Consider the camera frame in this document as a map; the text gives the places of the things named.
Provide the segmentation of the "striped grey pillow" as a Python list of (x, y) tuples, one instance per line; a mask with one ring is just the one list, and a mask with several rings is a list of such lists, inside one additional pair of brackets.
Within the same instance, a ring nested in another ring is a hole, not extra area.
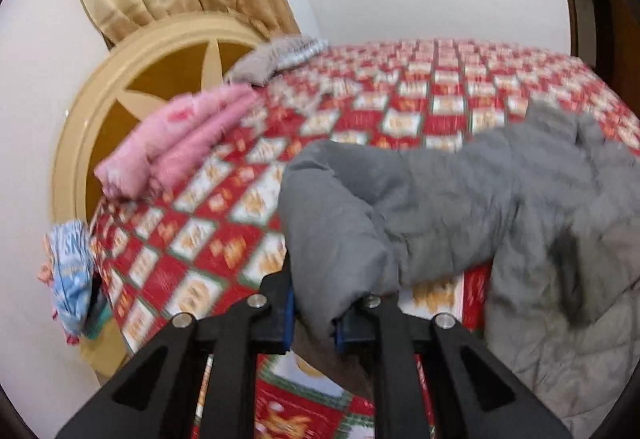
[(327, 40), (306, 35), (275, 38), (235, 62), (224, 74), (228, 84), (264, 86), (274, 75), (296, 68), (329, 48)]

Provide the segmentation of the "pink folded blanket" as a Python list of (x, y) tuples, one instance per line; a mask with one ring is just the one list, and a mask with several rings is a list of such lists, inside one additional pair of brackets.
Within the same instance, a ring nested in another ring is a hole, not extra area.
[(154, 111), (93, 170), (104, 196), (135, 200), (175, 188), (258, 100), (247, 84), (180, 95)]

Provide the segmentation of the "blue printed cloth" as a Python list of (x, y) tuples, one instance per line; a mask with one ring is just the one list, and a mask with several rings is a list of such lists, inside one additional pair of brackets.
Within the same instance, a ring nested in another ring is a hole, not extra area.
[(66, 344), (96, 339), (112, 313), (90, 248), (88, 225), (77, 219), (54, 225), (42, 245), (46, 261), (38, 280), (50, 289), (52, 319), (60, 322)]

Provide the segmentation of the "cream round wooden headboard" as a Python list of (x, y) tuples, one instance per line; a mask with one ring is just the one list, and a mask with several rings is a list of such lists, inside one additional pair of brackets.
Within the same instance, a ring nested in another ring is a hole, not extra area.
[(111, 51), (68, 112), (52, 168), (55, 222), (81, 219), (113, 315), (80, 350), (106, 381), (173, 315), (207, 317), (253, 293), (281, 253), (271, 201), (259, 191), (276, 160), (253, 158), (254, 129), (228, 133), (182, 185), (110, 201), (93, 170), (140, 122), (185, 92), (218, 86), (264, 41), (228, 14), (154, 23)]

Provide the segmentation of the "grey puffer jacket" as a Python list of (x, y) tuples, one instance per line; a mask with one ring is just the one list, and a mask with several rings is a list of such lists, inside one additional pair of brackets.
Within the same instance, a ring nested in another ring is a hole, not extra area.
[(489, 350), (576, 438), (639, 361), (639, 160), (588, 114), (529, 104), (457, 152), (317, 140), (278, 205), (299, 310), (293, 348), (358, 396), (369, 375), (334, 324), (368, 294), (492, 268)]

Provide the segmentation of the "red patchwork bear bedspread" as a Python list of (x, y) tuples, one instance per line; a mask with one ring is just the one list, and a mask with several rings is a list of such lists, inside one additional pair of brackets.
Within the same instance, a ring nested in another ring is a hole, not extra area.
[(143, 374), (111, 383), (149, 410), (160, 339), (186, 315), (193, 393), (176, 437), (213, 436), (250, 304), (288, 274), (288, 329), (248, 365), (249, 438), (372, 438), (372, 361), (427, 328), (387, 378), (436, 401), (457, 365), (483, 417), (522, 391), (515, 432), (590, 438), (639, 362), (639, 121), (582, 60), (469, 40), (321, 51), (258, 102), (186, 177), (109, 196), (91, 237)]

